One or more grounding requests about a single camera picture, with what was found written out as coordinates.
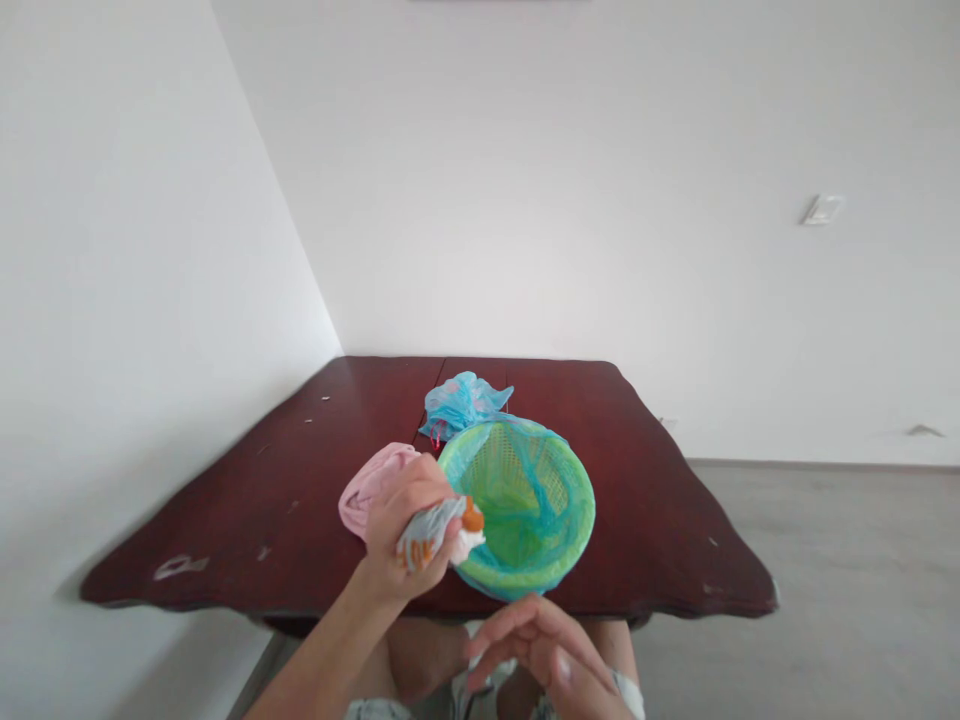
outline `table top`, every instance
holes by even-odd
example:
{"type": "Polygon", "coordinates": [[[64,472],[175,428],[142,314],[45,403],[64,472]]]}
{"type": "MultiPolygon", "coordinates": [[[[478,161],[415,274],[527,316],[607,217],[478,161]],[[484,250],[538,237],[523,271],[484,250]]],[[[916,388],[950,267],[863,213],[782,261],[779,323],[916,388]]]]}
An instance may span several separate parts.
{"type": "MultiPolygon", "coordinates": [[[[513,385],[504,410],[566,438],[590,475],[593,535],[548,594],[554,602],[572,614],[634,619],[777,608],[770,574],[615,365],[492,358],[331,361],[91,570],[81,597],[322,615],[364,553],[340,521],[344,486],[389,442],[432,452],[417,433],[424,395],[464,370],[496,389],[513,385]],[[158,574],[175,558],[189,569],[158,574]]],[[[500,605],[449,572],[407,612],[460,619],[500,605]]]]}

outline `green plastic basket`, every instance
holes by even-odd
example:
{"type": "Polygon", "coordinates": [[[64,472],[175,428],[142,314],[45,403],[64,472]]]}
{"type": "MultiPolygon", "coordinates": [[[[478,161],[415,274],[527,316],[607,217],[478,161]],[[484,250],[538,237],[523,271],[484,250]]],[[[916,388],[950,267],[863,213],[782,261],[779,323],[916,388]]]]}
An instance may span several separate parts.
{"type": "Polygon", "coordinates": [[[501,415],[451,440],[440,467],[483,512],[487,542],[457,568],[470,585],[512,602],[555,588],[583,554],[596,501],[567,442],[531,420],[501,415]]]}

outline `pink towel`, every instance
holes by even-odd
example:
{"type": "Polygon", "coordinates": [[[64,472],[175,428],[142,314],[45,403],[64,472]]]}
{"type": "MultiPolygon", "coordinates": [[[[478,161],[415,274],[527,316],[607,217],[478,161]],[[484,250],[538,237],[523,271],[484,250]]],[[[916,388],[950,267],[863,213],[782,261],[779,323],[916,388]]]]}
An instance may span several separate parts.
{"type": "Polygon", "coordinates": [[[407,463],[418,457],[420,453],[413,449],[413,445],[390,443],[367,460],[340,496],[340,518],[347,530],[366,540],[371,503],[396,482],[407,463]]]}

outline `light switch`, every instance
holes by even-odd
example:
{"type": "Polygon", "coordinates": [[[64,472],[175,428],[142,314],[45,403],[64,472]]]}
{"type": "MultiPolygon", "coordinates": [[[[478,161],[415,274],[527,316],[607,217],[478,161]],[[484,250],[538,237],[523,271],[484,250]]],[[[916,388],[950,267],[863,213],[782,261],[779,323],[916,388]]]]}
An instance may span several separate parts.
{"type": "Polygon", "coordinates": [[[843,195],[817,195],[807,216],[803,219],[804,225],[829,225],[836,219],[837,214],[847,199],[843,195]]]}

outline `blue plastic bag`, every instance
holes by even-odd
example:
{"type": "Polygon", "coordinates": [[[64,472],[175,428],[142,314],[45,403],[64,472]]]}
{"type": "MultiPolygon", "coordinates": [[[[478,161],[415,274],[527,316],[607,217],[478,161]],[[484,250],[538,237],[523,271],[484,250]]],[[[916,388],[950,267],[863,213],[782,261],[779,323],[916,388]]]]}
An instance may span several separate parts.
{"type": "Polygon", "coordinates": [[[497,419],[513,387],[497,392],[476,373],[463,372],[427,393],[427,422],[420,432],[439,445],[477,423],[497,419]]]}

